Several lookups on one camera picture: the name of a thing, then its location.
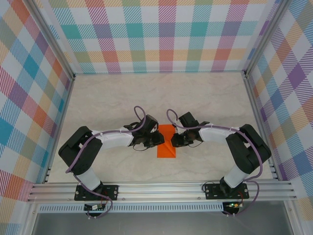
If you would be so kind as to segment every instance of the checkered fabric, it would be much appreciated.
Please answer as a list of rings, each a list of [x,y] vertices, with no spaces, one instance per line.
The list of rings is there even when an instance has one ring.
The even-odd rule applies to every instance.
[[[250,52],[250,54],[249,54],[249,56],[248,56],[248,58],[246,60],[246,63],[245,63],[245,66],[244,66],[243,70],[247,69],[247,67],[248,67],[248,65],[249,65],[249,63],[251,61],[251,58],[253,57],[256,48],[258,48],[258,46],[259,46],[259,44],[260,44],[260,42],[261,42],[261,40],[263,38],[264,33],[267,31],[269,23],[272,20],[273,16],[275,15],[275,12],[276,12],[280,2],[281,2],[281,0],[275,0],[275,3],[273,5],[272,9],[270,10],[269,15],[266,18],[266,21],[265,21],[265,23],[264,23],[264,25],[263,25],[263,27],[262,27],[262,29],[261,29],[257,39],[255,40],[255,43],[254,43],[253,48],[252,48],[252,50],[251,50],[251,52]]]
[[[251,82],[273,155],[313,234],[313,1],[294,0]]]
[[[70,79],[22,0],[0,6],[0,235],[13,235],[45,173]]]
[[[241,71],[269,2],[49,0],[83,73]],[[56,33],[51,15],[37,3]]]

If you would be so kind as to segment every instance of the orange cloth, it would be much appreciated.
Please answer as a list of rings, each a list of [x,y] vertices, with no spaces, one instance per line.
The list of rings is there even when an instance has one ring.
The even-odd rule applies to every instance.
[[[168,125],[159,125],[159,132],[164,136],[165,143],[157,146],[157,157],[158,158],[175,158],[176,149],[172,146],[171,138],[175,133],[174,126]]]

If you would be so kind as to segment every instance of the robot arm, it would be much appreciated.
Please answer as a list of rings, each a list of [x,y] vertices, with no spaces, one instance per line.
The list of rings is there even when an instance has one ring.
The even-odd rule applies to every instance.
[[[158,131],[158,122],[150,115],[146,116],[146,121],[142,128],[135,132],[125,133],[141,126],[142,122],[143,120],[134,122],[118,129],[119,132],[100,134],[93,138],[79,156],[78,161],[71,170],[72,173],[91,191],[101,191],[102,183],[91,168],[100,150],[118,146],[134,146],[141,143],[146,148],[151,148],[164,143],[164,137]],[[90,137],[98,133],[100,131],[92,131],[86,126],[80,127],[60,148],[60,157],[70,167],[82,145]]]
[[[214,141],[227,144],[230,152],[234,158],[235,165],[227,175],[220,180],[220,190],[227,197],[233,193],[236,188],[243,182],[249,174],[251,174],[257,167],[260,166],[256,153],[251,146],[246,146],[247,141],[238,133],[231,130],[222,130],[216,128],[204,128],[205,125],[212,125],[209,122],[198,123],[190,112],[179,117],[176,124],[183,127],[197,127],[199,129],[184,130],[177,128],[171,139],[173,147],[187,146],[198,141]],[[256,147],[262,162],[264,163],[271,157],[271,151],[265,144],[255,129],[245,124],[240,128],[235,128],[244,133]]]

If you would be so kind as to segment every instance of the white marble surface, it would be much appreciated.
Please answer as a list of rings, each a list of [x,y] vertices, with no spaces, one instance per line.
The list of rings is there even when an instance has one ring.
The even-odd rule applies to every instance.
[[[240,73],[146,73],[77,76],[58,149],[80,127],[111,130],[137,121],[135,105],[160,124],[168,124],[166,110],[190,111],[199,121],[224,126],[256,122]],[[120,147],[99,152],[92,167],[102,181],[219,180],[234,165],[226,145],[205,142],[182,147],[175,159],[157,158],[157,148],[137,152]],[[56,154],[49,182],[75,182]],[[264,164],[261,178],[271,178]]]

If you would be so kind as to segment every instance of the gray floor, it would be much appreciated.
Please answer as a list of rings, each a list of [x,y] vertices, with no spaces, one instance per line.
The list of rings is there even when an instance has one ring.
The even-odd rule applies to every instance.
[[[76,78],[58,149],[80,127],[110,130],[137,121],[133,107],[142,106],[160,124],[166,110],[190,111],[199,121],[229,127],[256,122],[239,72],[79,75]],[[203,143],[182,147],[175,159],[157,158],[157,148],[136,152],[120,147],[99,152],[92,168],[102,181],[219,180],[234,165],[226,145]],[[76,182],[65,174],[56,154],[49,182]],[[270,179],[267,162],[261,178]]]
[[[242,215],[221,212],[39,214],[33,235],[291,235],[283,202],[257,202]]]

